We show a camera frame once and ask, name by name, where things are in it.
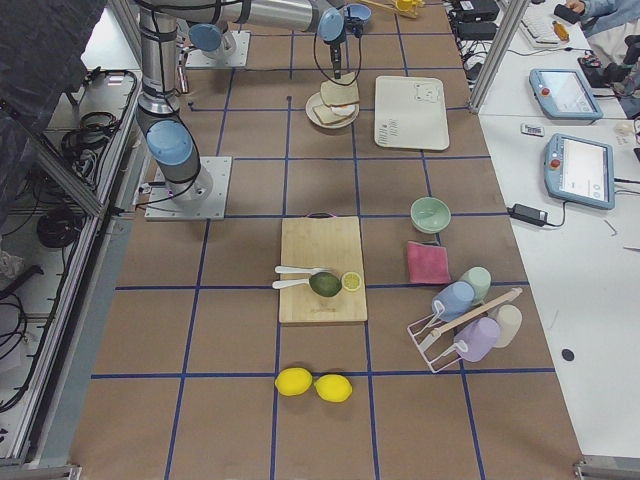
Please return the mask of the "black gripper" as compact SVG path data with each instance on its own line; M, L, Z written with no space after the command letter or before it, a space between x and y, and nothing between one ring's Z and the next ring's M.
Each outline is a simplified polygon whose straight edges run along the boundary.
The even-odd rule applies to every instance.
M335 39L328 43L332 73L335 80L342 78L342 44L343 40Z

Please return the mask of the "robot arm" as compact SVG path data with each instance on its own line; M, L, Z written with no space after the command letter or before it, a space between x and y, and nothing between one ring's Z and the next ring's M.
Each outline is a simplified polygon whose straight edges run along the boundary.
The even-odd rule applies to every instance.
M237 49L236 40L226 21L188 22L186 40L190 49L199 50L204 56L214 60L227 59Z
M340 77L345 41L342 1L139 1L142 92L137 121L165 179L159 201L199 205L212 188L195 141L179 115L176 94L177 21L189 25L189 39L203 52L223 49L229 23L313 32L330 46L333 74Z

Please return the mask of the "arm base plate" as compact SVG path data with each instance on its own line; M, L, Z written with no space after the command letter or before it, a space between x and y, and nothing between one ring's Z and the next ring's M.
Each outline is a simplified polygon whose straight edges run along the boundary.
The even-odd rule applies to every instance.
M229 156L201 158L201 168L193 184L182 187L165 181L159 167L154 180L161 185L150 190L145 207L148 221L223 220L228 198L232 158Z
M244 68L248 60L249 31L227 31L216 50L192 47L185 66L191 70Z

